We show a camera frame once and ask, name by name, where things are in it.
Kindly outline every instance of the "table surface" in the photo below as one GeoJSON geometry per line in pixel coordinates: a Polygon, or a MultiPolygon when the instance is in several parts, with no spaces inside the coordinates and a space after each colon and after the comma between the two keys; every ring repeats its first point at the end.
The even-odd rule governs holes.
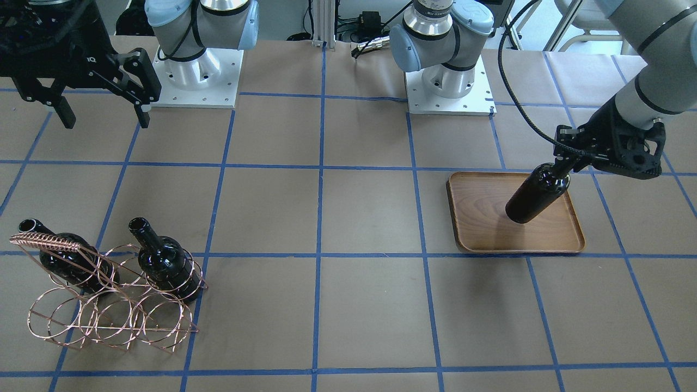
{"type": "MultiPolygon", "coordinates": [[[[147,129],[120,97],[67,91],[66,130],[0,80],[0,238],[37,218],[104,251],[143,216],[210,285],[194,304],[201,332],[175,354],[75,352],[27,331],[52,284],[0,242],[0,390],[697,391],[696,111],[669,124],[658,179],[572,175],[580,255],[464,254],[448,176],[529,172],[551,146],[513,106],[495,52],[483,59],[497,115],[460,117],[409,114],[390,53],[349,50],[261,41],[234,111],[154,108],[147,129]]],[[[506,51],[505,65],[552,135],[643,62],[506,51]]]]}

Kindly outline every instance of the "wood grain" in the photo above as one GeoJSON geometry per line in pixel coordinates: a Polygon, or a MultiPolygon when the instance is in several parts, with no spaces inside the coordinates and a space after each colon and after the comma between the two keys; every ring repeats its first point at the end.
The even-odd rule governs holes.
{"type": "Polygon", "coordinates": [[[457,172],[447,182],[457,243],[475,253],[578,253],[585,239],[569,193],[522,225],[505,206],[526,173],[457,172]]]}

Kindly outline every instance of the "wine bottle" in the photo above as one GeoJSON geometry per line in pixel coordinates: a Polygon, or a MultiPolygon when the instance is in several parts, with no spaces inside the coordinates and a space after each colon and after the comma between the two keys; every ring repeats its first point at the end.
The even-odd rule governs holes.
{"type": "MultiPolygon", "coordinates": [[[[97,253],[97,250],[93,246],[89,245],[87,241],[85,241],[82,237],[78,236],[77,234],[55,234],[37,219],[23,220],[20,223],[19,229],[22,233],[35,232],[52,234],[54,236],[67,239],[72,242],[77,242],[85,248],[92,250],[94,253],[97,253]]],[[[104,279],[104,276],[100,281],[100,279],[97,277],[96,272],[92,272],[95,271],[95,266],[97,265],[98,261],[98,258],[95,255],[86,253],[85,256],[87,258],[85,258],[85,256],[83,256],[79,252],[70,252],[64,250],[55,250],[52,251],[52,253],[53,254],[41,250],[39,252],[39,261],[48,271],[51,271],[52,273],[55,273],[57,276],[60,276],[61,278],[65,279],[69,285],[78,286],[79,288],[83,289],[86,294],[94,294],[96,292],[99,292],[101,289],[104,288],[105,285],[108,285],[107,280],[104,279]],[[85,268],[87,271],[85,271],[85,269],[81,269],[77,266],[72,265],[66,260],[70,260],[72,263],[75,263],[85,268]]],[[[99,266],[99,270],[108,278],[112,278],[113,274],[114,276],[112,280],[116,284],[118,284],[118,271],[114,271],[114,266],[112,266],[111,263],[102,261],[102,263],[99,266]]]]}
{"type": "Polygon", "coordinates": [[[179,242],[158,236],[145,218],[133,218],[128,229],[141,245],[138,264],[150,282],[184,302],[196,299],[201,281],[179,242]]]}

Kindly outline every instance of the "copper wire rack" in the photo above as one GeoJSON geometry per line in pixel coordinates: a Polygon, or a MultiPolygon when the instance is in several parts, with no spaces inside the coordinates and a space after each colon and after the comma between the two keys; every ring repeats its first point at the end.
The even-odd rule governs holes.
{"type": "Polygon", "coordinates": [[[199,279],[200,289],[208,288],[201,266],[186,250],[186,257],[193,265],[189,278],[178,287],[162,290],[140,270],[137,263],[140,248],[132,244],[100,254],[53,234],[20,233],[12,236],[10,242],[46,271],[56,285],[41,294],[29,308],[26,325],[37,338],[71,349],[81,349],[94,342],[128,351],[132,343],[142,342],[174,352],[191,333],[199,331],[193,322],[193,312],[185,303],[189,298],[180,299],[173,294],[194,279],[194,275],[199,279]],[[89,276],[82,282],[67,283],[47,270],[28,249],[46,252],[89,276]],[[87,269],[56,253],[61,251],[79,253],[93,268],[87,269]],[[101,268],[104,263],[113,268],[101,268]],[[117,274],[120,282],[115,281],[117,274]],[[101,289],[85,294],[78,286],[89,279],[96,279],[101,289]]]}

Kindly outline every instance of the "bottle neck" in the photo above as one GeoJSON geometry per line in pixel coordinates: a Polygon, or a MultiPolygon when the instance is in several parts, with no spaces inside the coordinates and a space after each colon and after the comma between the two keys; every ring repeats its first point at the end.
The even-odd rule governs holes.
{"type": "Polygon", "coordinates": [[[128,224],[128,228],[141,246],[151,253],[162,249],[164,241],[155,233],[145,218],[134,218],[128,224]]]}
{"type": "Polygon", "coordinates": [[[21,233],[43,233],[43,234],[53,234],[48,227],[44,226],[38,219],[25,219],[20,223],[19,230],[21,233]]]}

